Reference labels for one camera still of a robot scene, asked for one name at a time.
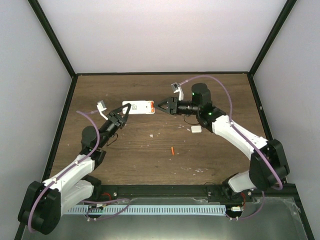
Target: gray wall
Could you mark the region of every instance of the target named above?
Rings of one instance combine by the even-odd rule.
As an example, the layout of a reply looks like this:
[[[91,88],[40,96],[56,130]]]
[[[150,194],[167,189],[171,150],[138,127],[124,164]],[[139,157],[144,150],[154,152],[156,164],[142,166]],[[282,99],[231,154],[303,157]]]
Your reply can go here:
[[[320,1],[297,1],[254,77],[315,239],[320,239],[319,16]]]
[[[286,0],[39,0],[76,73],[249,71]]]
[[[71,78],[24,0],[0,1],[0,239],[41,180]]]

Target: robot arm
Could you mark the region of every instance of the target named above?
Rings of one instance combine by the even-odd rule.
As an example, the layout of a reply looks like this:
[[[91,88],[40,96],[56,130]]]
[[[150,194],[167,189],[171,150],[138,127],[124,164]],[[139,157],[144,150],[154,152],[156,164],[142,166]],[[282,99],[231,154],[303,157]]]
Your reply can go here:
[[[172,89],[179,92],[179,84],[174,83]],[[290,172],[282,144],[276,140],[266,140],[257,136],[235,122],[230,123],[229,117],[221,109],[213,105],[211,93],[204,83],[197,83],[191,87],[192,100],[180,100],[177,97],[168,97],[156,104],[156,108],[170,115],[195,115],[199,124],[211,133],[215,133],[242,151],[250,160],[250,168],[246,172],[235,174],[223,183],[226,185],[225,195],[239,193],[246,189],[258,188],[266,191],[277,183],[260,155],[254,148],[233,128],[234,125],[247,137],[267,158],[280,179]]]
[[[101,195],[101,181],[88,174],[94,171],[104,160],[106,152],[101,148],[112,138],[118,129],[122,129],[128,120],[131,104],[125,104],[112,110],[107,116],[107,121],[99,131],[98,148],[87,156],[97,144],[98,136],[93,126],[87,126],[82,131],[79,155],[61,172],[42,183],[31,183],[24,196],[18,220],[28,224],[31,209],[40,193],[47,187],[35,207],[31,219],[33,229],[49,234],[57,226],[61,216],[82,200],[97,200]]]

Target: wooden tabletop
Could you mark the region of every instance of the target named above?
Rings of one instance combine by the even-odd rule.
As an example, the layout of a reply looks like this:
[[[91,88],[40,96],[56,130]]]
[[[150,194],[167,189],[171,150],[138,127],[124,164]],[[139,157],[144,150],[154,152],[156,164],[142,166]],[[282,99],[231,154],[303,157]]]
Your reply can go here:
[[[51,175],[65,168],[81,150],[81,133],[90,122],[76,113],[96,109],[98,101],[106,104],[106,113],[120,107],[122,101],[161,101],[177,96],[171,84],[194,75],[97,75],[79,76],[65,121]],[[245,74],[214,75],[228,89],[232,99],[232,118],[256,135],[264,131]],[[224,90],[209,78],[195,79],[183,85],[184,99],[191,99],[191,86],[205,83],[213,104],[229,112]],[[90,115],[98,128],[105,122],[99,113]],[[186,117],[196,123],[194,116]],[[191,133],[183,116],[159,110],[150,115],[130,115],[126,127],[118,130],[118,139],[104,147],[103,163],[91,173],[103,184],[220,184],[229,176],[248,170],[249,160],[222,137],[202,129]]]

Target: black frame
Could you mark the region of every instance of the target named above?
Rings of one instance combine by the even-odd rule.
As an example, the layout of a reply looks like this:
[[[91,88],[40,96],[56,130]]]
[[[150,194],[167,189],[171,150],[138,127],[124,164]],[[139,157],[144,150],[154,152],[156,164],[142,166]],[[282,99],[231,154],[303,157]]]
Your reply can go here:
[[[94,76],[94,75],[198,75],[198,74],[246,74],[251,91],[254,97],[254,101],[260,116],[260,120],[262,123],[262,127],[265,133],[265,136],[268,140],[272,140],[272,133],[270,131],[268,121],[262,107],[262,103],[260,101],[260,97],[255,85],[254,75],[257,72],[260,64],[262,63],[264,57],[266,56],[269,48],[271,47],[273,41],[275,40],[277,34],[279,33],[282,25],[284,24],[285,20],[287,19],[288,15],[290,14],[292,8],[294,7],[297,0],[287,0],[285,5],[282,8],[281,13],[279,14],[277,20],[274,23],[265,43],[263,44],[258,56],[256,57],[251,69],[249,72],[247,71],[206,71],[206,72],[125,72],[125,73],[75,73],[73,67],[71,66],[67,55],[65,54],[61,44],[57,36],[55,35],[45,13],[43,12],[38,0],[28,0],[30,6],[34,10],[36,16],[38,17],[41,25],[43,26],[45,32],[47,33],[50,41],[52,42],[55,50],[57,51],[61,61],[63,62],[65,68],[67,69],[68,73],[71,76],[71,85],[67,94],[67,98],[62,110],[61,118],[57,127],[57,131],[54,137],[54,141],[52,144],[52,148],[48,157],[48,161],[45,167],[45,171],[42,177],[42,181],[49,178],[50,172],[56,157],[57,149],[59,146],[60,138],[63,132],[63,128],[65,125],[65,121],[67,118],[67,114],[69,111],[69,107],[71,104],[71,100],[74,94],[74,90],[76,88],[77,80],[79,76]],[[208,198],[209,202],[220,202],[224,205],[234,204],[237,201],[228,201],[226,199],[221,199],[221,197],[215,196],[213,193],[217,188],[220,188],[221,185],[103,185],[104,190],[110,193],[117,193],[117,197],[124,198],[138,198],[138,197],[147,197],[147,198],[157,198],[157,197],[200,197],[200,198]],[[313,240],[315,239],[310,228],[306,213],[304,211],[303,205],[301,203],[297,188],[295,184],[285,183],[283,185],[282,191],[276,191],[270,189],[265,192],[265,195],[268,197],[292,197],[296,203],[296,205],[300,208],[300,217],[302,223],[304,225],[305,232],[307,234],[308,239]],[[261,192],[259,190],[252,191],[252,195],[247,197],[250,199],[252,197],[260,197]],[[20,224],[15,240],[22,239],[23,232],[25,226]]]

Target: white vent strip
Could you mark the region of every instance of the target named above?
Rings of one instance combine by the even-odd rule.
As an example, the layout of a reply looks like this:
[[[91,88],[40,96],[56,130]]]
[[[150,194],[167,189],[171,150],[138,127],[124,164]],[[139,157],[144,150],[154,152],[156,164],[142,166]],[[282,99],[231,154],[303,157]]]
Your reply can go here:
[[[90,215],[113,215],[125,208],[125,205],[109,205],[94,209]],[[69,209],[67,215],[83,215],[89,205],[76,205]],[[121,215],[202,215],[224,216],[225,205],[130,205]]]

